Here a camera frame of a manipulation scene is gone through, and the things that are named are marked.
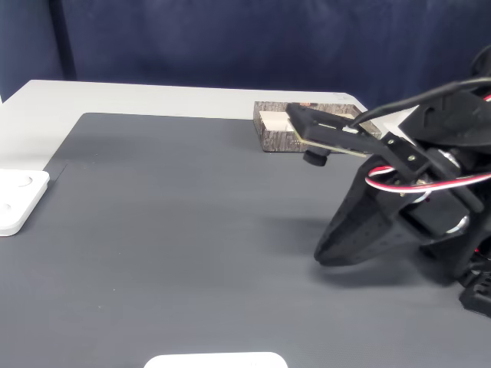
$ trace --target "white table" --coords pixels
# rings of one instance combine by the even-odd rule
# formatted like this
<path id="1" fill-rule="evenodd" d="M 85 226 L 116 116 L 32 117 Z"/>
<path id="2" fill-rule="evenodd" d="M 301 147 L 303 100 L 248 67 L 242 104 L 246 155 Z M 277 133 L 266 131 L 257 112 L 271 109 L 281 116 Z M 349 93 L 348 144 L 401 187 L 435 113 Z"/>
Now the white table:
<path id="1" fill-rule="evenodd" d="M 347 98 L 322 92 L 32 80 L 0 106 L 0 169 L 43 169 L 84 113 L 252 119 L 257 100 L 339 103 Z"/>

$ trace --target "black cable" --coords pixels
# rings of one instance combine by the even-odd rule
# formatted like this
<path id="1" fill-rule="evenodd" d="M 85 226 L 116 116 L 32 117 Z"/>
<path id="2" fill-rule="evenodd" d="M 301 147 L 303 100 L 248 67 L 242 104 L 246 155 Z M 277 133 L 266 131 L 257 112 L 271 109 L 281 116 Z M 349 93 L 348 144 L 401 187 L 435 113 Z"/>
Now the black cable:
<path id="1" fill-rule="evenodd" d="M 471 74 L 473 76 L 476 76 L 476 75 L 482 73 L 482 69 L 483 69 L 482 64 L 483 64 L 483 62 L 486 62 L 486 58 L 489 57 L 489 55 L 486 55 L 489 52 L 491 52 L 491 44 L 487 45 L 484 49 L 482 49 L 478 53 L 478 55 L 474 58 L 472 64 L 470 65 Z"/>
<path id="2" fill-rule="evenodd" d="M 473 90 L 484 86 L 491 86 L 491 77 L 473 78 L 444 84 L 443 86 L 428 90 L 422 94 L 418 94 L 417 96 L 412 96 L 405 100 L 396 101 L 387 105 L 375 107 L 369 111 L 365 111 L 364 113 L 361 113 L 355 117 L 353 121 L 348 124 L 348 126 L 350 128 L 354 128 L 365 121 L 375 119 L 377 117 L 383 117 L 389 113 L 396 113 L 397 111 L 406 110 L 410 107 L 424 104 L 429 100 L 445 96 L 446 94 L 452 94 L 459 90 Z"/>

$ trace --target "wood grain texture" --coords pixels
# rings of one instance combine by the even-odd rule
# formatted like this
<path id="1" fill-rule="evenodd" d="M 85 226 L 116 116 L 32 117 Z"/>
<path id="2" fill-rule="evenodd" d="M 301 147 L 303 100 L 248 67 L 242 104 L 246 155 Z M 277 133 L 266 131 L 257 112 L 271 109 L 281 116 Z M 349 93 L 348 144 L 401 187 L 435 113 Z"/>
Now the wood grain texture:
<path id="1" fill-rule="evenodd" d="M 288 102 L 256 101 L 254 104 L 253 121 L 259 135 L 262 150 L 265 152 L 304 152 L 308 145 L 300 143 L 294 132 L 281 130 L 267 130 L 260 115 L 260 111 L 284 112 Z M 337 115 L 352 115 L 356 117 L 361 112 L 352 104 L 317 103 L 309 106 L 311 109 L 334 113 Z M 381 138 L 380 130 L 371 122 L 361 124 L 375 138 Z"/>

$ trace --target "white object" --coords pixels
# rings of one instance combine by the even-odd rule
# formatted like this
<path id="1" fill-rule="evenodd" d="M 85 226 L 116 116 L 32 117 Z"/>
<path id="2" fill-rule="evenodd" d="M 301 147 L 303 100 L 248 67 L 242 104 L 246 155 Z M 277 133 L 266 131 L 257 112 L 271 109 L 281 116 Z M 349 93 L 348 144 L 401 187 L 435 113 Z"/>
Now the white object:
<path id="1" fill-rule="evenodd" d="M 292 132 L 290 117 L 285 111 L 259 111 L 261 120 L 267 130 L 277 132 Z"/>
<path id="2" fill-rule="evenodd" d="M 48 187 L 44 171 L 0 169 L 0 236 L 16 234 Z"/>
<path id="3" fill-rule="evenodd" d="M 84 113 L 252 119 L 255 101 L 347 103 L 366 110 L 338 93 L 31 80 L 0 108 L 0 169 L 43 170 Z"/>
<path id="4" fill-rule="evenodd" d="M 414 144 L 414 142 L 404 134 L 402 130 L 399 129 L 399 125 L 406 120 L 408 116 L 411 115 L 413 111 L 417 109 L 417 106 L 411 107 L 407 110 L 397 111 L 396 113 L 390 113 L 385 117 L 378 117 L 377 119 L 372 119 L 371 122 L 375 124 L 377 127 L 384 127 L 385 131 L 389 131 L 396 136 L 400 136 L 404 138 L 408 142 Z"/>
<path id="5" fill-rule="evenodd" d="M 288 368 L 276 353 L 160 355 L 144 368 Z"/>

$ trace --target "red and white wire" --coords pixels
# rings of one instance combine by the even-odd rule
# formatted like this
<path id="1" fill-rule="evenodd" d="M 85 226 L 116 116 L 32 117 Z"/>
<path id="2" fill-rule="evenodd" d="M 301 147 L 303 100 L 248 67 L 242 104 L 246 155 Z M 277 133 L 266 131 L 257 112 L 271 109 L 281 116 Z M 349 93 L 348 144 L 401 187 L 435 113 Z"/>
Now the red and white wire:
<path id="1" fill-rule="evenodd" d="M 379 166 L 376 167 L 368 173 L 368 177 L 365 178 L 365 182 L 369 186 L 373 186 L 379 190 L 392 193 L 424 193 L 428 191 L 444 190 L 457 188 L 459 186 L 468 186 L 469 184 L 474 184 L 476 182 L 482 182 L 487 179 L 491 179 L 491 172 L 484 174 L 476 174 L 471 176 L 463 176 L 453 180 L 441 181 L 441 182 L 431 182 L 425 184 L 415 184 L 412 186 L 393 186 L 388 184 L 383 184 L 382 182 L 376 182 L 370 179 L 373 176 L 388 174 L 395 171 L 392 166 Z"/>

